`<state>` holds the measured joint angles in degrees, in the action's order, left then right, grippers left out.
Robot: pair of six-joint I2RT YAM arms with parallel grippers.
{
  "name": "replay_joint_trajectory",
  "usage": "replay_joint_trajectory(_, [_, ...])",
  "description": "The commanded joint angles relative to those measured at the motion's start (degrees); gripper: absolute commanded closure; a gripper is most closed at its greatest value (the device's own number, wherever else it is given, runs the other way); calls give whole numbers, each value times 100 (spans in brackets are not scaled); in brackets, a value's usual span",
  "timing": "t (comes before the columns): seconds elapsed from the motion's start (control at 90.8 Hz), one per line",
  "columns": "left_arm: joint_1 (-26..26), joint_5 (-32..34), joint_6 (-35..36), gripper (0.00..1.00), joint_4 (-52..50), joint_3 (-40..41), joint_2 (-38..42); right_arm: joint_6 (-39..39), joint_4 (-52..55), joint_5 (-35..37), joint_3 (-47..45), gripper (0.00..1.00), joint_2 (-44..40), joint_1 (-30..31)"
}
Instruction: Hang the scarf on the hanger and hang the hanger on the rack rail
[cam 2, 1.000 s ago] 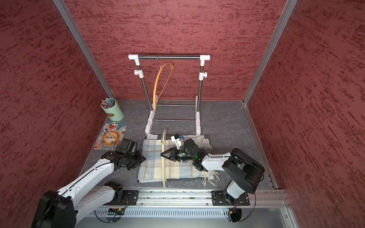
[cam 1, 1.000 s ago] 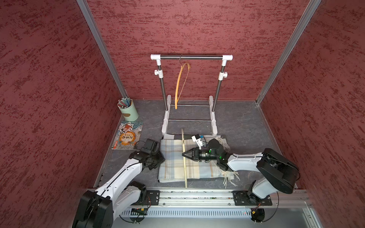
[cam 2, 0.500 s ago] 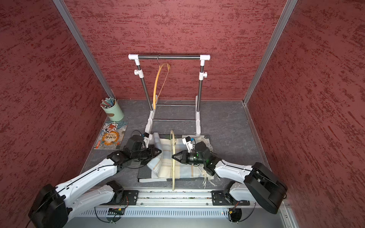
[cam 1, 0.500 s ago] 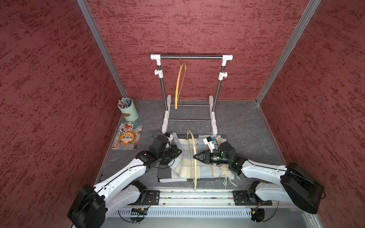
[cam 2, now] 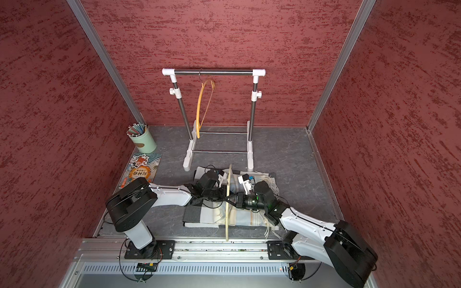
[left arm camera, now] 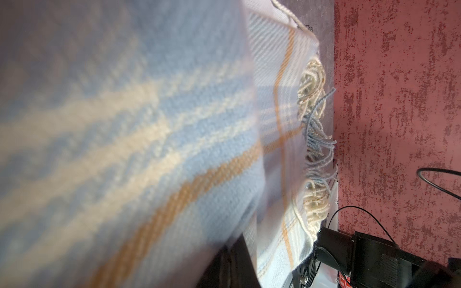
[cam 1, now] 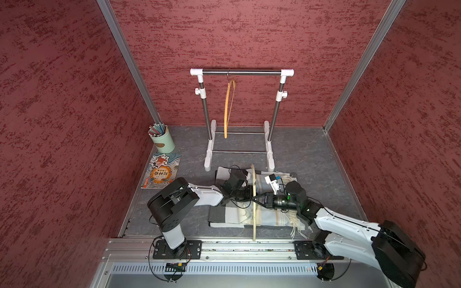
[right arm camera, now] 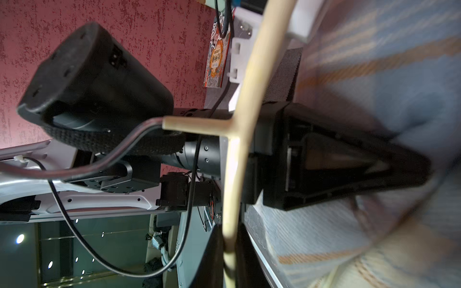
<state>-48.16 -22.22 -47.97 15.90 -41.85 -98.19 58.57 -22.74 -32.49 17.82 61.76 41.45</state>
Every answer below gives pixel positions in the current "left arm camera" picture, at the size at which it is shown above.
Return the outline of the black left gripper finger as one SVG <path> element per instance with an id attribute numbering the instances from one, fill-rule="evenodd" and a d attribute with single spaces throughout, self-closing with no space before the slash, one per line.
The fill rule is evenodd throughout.
<path id="1" fill-rule="evenodd" d="M 260 288 L 244 238 L 224 246 L 209 264 L 197 288 Z"/>

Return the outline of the blue plaid fringed scarf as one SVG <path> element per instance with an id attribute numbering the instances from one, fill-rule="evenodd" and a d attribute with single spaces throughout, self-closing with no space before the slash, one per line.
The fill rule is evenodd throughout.
<path id="1" fill-rule="evenodd" d="M 1 286 L 280 288 L 330 206 L 312 24 L 281 1 L 1 2 Z"/>

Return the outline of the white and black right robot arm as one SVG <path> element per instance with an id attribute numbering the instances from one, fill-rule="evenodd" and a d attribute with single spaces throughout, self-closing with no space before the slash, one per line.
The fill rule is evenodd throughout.
<path id="1" fill-rule="evenodd" d="M 331 278 L 332 284 L 326 281 Z M 458 288 L 461 260 L 448 265 L 405 252 L 383 238 L 322 228 L 311 256 L 292 273 L 292 288 Z"/>

